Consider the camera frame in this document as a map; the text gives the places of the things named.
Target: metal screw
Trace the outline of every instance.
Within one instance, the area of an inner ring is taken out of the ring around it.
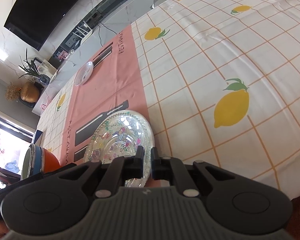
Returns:
[[[98,198],[106,198],[106,197],[111,196],[111,192],[109,190],[106,190],[106,189],[101,189],[101,190],[96,191],[95,195]]]
[[[196,189],[186,189],[184,192],[183,192],[183,195],[185,195],[186,197],[196,197],[199,195],[199,192],[196,190]]]

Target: blue vase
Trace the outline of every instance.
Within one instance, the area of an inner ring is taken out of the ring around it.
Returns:
[[[48,76],[45,75],[45,74],[41,74],[41,75],[39,76],[39,81],[40,81],[41,84],[47,86],[47,85],[49,85],[50,77],[48,77]]]

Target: clear glass plate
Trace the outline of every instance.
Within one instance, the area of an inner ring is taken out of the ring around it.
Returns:
[[[102,163],[111,163],[116,157],[135,155],[139,145],[145,149],[143,178],[131,179],[126,186],[144,187],[151,170],[150,153],[154,147],[154,136],[148,121],[135,111],[119,111],[105,119],[93,134],[83,160],[98,159]]]

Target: gold vase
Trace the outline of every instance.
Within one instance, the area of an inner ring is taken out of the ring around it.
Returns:
[[[40,96],[39,89],[34,86],[33,83],[27,82],[23,85],[20,92],[20,97],[22,100],[28,103],[37,102]]]

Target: black cable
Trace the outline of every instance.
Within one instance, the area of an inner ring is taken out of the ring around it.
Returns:
[[[114,32],[115,34],[117,34],[115,31],[113,31],[113,30],[111,30],[111,29],[109,29],[108,27],[106,27],[108,30],[110,30],[110,31],[112,31],[112,32]]]
[[[101,47],[102,47],[102,43],[101,43],[101,37],[100,37],[100,25],[98,24],[98,26],[99,26],[99,31],[98,31],[98,34],[99,34],[99,38],[100,38],[100,45],[101,45]]]

